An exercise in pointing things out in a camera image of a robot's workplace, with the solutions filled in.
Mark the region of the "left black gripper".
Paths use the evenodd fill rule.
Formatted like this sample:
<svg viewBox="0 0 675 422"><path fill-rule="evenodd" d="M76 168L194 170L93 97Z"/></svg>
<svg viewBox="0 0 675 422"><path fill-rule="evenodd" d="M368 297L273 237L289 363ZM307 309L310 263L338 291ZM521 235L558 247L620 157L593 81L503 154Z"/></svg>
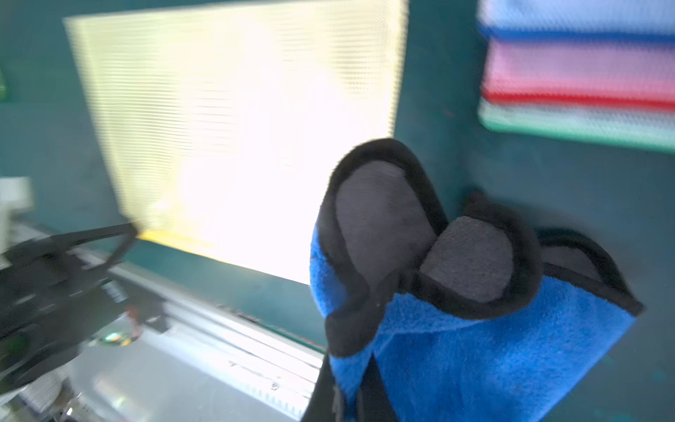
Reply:
<svg viewBox="0 0 675 422"><path fill-rule="evenodd" d="M18 390L80 355L164 333L165 299L114 275L136 241L131 223L30 239L1 255L1 392Z"/></svg>

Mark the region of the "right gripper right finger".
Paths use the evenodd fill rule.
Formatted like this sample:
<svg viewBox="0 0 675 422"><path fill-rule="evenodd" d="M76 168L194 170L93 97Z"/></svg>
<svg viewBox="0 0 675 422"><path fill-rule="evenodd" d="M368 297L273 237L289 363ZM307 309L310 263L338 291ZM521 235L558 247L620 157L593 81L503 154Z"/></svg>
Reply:
<svg viewBox="0 0 675 422"><path fill-rule="evenodd" d="M372 356L356 395L358 422L397 422L398 417L381 378L380 369Z"/></svg>

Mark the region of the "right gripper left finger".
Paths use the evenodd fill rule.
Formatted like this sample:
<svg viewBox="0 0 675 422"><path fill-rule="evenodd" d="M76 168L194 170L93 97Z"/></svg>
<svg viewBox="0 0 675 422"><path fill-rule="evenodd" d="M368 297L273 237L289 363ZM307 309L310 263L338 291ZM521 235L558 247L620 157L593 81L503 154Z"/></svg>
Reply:
<svg viewBox="0 0 675 422"><path fill-rule="evenodd" d="M345 417L346 401L335 381L327 353L301 422L344 422Z"/></svg>

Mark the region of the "blue microfibre cloth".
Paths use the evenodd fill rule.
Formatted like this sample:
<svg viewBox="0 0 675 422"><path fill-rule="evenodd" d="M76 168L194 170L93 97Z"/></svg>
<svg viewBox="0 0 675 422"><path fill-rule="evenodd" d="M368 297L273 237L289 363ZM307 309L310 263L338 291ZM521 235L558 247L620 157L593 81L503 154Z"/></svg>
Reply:
<svg viewBox="0 0 675 422"><path fill-rule="evenodd" d="M372 356L398 421L541 420L644 309L583 235L533 230L479 192L448 220L393 139L330 177L310 288L345 421Z"/></svg>

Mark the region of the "yellow mesh document bag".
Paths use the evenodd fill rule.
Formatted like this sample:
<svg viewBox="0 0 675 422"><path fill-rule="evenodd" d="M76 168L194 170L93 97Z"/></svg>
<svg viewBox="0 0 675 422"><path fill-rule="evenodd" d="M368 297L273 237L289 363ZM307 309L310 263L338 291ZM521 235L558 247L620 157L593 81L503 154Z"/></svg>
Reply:
<svg viewBox="0 0 675 422"><path fill-rule="evenodd" d="M306 284L328 180L394 133L405 1L251 1L63 24L143 240Z"/></svg>

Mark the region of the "green mesh document bag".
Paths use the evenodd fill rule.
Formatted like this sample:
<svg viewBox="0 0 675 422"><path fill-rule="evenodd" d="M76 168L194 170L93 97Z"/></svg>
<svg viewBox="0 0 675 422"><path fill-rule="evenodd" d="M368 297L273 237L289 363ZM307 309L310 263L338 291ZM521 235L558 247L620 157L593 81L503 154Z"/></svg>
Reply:
<svg viewBox="0 0 675 422"><path fill-rule="evenodd" d="M479 121L489 130L606 144L673 154L674 116L592 107L493 105L481 100Z"/></svg>

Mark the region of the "pink mesh document bag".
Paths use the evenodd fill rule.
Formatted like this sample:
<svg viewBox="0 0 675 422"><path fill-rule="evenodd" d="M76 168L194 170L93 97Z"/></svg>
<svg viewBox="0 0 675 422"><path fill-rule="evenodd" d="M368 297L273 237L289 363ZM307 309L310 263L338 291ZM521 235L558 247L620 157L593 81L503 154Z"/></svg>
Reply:
<svg viewBox="0 0 675 422"><path fill-rule="evenodd" d="M674 48L619 42L490 43L482 93L496 104L674 111Z"/></svg>

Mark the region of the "light blue document bag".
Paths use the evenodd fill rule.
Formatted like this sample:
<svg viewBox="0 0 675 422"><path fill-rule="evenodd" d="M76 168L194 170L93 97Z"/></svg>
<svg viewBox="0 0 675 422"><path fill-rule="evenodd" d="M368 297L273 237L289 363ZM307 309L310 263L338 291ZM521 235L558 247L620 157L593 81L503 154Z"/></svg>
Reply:
<svg viewBox="0 0 675 422"><path fill-rule="evenodd" d="M671 0L481 1L477 20L500 40L674 41Z"/></svg>

